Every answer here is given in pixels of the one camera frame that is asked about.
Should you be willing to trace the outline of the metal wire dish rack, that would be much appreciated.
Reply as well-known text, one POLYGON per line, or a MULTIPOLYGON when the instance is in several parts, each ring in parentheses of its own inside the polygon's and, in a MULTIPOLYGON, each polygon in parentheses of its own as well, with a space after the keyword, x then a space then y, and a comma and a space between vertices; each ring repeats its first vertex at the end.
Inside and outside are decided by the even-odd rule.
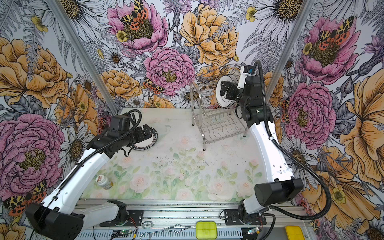
POLYGON ((232 106, 221 107, 216 101, 214 83, 195 83, 189 85, 192 112, 192 125, 196 126, 202 138, 203 151, 207 145, 234 136, 247 136, 244 121, 235 114, 232 106))

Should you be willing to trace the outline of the small circuit board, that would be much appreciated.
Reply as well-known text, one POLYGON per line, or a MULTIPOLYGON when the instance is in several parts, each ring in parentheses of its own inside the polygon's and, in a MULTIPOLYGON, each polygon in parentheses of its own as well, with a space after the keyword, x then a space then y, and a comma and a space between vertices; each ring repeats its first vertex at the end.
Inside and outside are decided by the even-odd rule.
POLYGON ((127 238, 133 235, 134 231, 129 229, 113 230, 111 238, 127 238))

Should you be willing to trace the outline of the green square button box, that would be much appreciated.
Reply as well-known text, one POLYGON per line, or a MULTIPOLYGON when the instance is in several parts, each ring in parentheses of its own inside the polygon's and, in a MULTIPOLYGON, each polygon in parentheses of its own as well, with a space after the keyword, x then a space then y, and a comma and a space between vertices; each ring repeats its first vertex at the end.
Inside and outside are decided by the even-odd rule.
POLYGON ((216 240, 218 237, 217 224, 214 221, 199 221, 196 223, 197 240, 216 240))

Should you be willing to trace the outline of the yellow patterned plate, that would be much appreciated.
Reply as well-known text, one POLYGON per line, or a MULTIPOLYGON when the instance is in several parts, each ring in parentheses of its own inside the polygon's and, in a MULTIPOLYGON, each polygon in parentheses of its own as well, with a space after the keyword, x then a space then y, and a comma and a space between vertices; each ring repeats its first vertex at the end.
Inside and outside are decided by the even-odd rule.
POLYGON ((238 68, 230 68, 227 72, 228 75, 234 75, 239 77, 241 75, 241 70, 238 68))

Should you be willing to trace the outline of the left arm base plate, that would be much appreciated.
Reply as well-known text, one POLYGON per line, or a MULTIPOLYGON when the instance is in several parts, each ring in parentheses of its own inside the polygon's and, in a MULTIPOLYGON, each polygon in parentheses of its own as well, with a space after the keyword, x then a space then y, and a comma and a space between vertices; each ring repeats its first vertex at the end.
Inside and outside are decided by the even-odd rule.
POLYGON ((127 219, 114 223, 117 227, 140 227, 143 221, 143 210, 127 210, 127 219))

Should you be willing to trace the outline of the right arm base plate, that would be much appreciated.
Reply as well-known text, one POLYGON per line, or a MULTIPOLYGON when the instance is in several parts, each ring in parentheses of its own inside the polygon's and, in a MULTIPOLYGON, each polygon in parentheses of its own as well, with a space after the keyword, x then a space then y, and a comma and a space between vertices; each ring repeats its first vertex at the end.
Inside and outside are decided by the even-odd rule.
POLYGON ((259 214, 248 214, 243 210, 225 209, 226 226, 261 226, 266 225, 266 218, 259 214))

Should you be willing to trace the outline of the aluminium front rail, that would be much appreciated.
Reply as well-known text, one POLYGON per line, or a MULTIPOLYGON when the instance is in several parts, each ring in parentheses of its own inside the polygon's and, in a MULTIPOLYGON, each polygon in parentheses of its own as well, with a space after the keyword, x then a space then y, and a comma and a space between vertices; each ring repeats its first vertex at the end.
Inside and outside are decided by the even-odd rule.
POLYGON ((154 200, 123 200, 127 210, 143 210, 143 221, 140 227, 117 227, 106 222, 83 230, 77 240, 110 240, 113 230, 129 229, 134 233, 127 238, 113 238, 113 240, 140 240, 143 232, 154 231, 176 224, 191 226, 179 234, 158 233, 151 240, 195 240, 196 223, 199 221, 214 221, 217 224, 218 240, 259 240, 269 231, 272 222, 273 230, 268 236, 269 240, 287 240, 286 226, 301 227, 306 240, 315 240, 317 237, 312 230, 311 223, 289 218, 279 212, 270 210, 271 216, 264 216, 267 224, 261 226, 226 226, 224 210, 238 209, 236 202, 202 202, 202 201, 154 201, 154 200))

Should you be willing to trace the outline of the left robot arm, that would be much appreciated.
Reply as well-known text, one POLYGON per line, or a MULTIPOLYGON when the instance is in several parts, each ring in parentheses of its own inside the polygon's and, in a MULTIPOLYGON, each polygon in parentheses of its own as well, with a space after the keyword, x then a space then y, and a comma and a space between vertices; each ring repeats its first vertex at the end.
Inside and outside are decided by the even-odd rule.
POLYGON ((75 213, 75 207, 96 173, 120 150, 153 136, 153 129, 140 125, 139 111, 112 117, 110 126, 87 145, 82 158, 51 194, 25 211, 33 233, 52 240, 74 240, 83 230, 110 222, 124 225, 127 205, 116 200, 75 213))

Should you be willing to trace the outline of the small white bottle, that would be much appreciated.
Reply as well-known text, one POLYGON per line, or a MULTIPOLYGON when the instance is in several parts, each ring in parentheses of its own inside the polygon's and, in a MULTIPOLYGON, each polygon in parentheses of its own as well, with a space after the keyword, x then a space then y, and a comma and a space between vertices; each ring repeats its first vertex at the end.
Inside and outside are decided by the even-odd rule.
POLYGON ((96 178, 96 183, 104 190, 109 190, 113 187, 113 182, 104 175, 98 175, 96 178))

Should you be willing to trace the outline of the yellow box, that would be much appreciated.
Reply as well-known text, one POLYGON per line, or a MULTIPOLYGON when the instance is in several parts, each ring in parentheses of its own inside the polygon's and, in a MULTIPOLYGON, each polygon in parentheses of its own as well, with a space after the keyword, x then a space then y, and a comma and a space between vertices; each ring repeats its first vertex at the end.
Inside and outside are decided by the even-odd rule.
POLYGON ((299 226, 286 226, 285 227, 288 240, 305 240, 305 236, 301 227, 299 226))

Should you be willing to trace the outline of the white plate black emblem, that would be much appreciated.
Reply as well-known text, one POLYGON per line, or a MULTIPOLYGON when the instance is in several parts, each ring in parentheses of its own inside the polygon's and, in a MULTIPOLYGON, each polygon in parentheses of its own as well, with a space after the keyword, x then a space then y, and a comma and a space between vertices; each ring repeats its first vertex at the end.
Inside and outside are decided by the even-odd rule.
POLYGON ((216 100, 221 108, 229 109, 237 102, 240 93, 238 78, 229 74, 220 78, 216 87, 216 100))

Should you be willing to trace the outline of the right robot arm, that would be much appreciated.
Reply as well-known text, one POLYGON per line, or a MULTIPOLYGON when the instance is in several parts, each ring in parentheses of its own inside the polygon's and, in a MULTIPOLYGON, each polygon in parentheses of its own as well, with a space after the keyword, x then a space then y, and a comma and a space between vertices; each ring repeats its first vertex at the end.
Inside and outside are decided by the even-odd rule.
POLYGON ((277 206, 292 200, 304 185, 301 179, 294 177, 279 150, 279 144, 275 143, 275 124, 267 105, 264 80, 258 76, 245 77, 243 83, 220 80, 216 97, 220 104, 228 101, 238 104, 242 118, 256 141, 257 157, 266 170, 265 181, 256 184, 250 197, 240 202, 237 213, 228 218, 228 224, 251 224, 268 210, 275 210, 294 219, 308 220, 307 216, 295 215, 277 206))

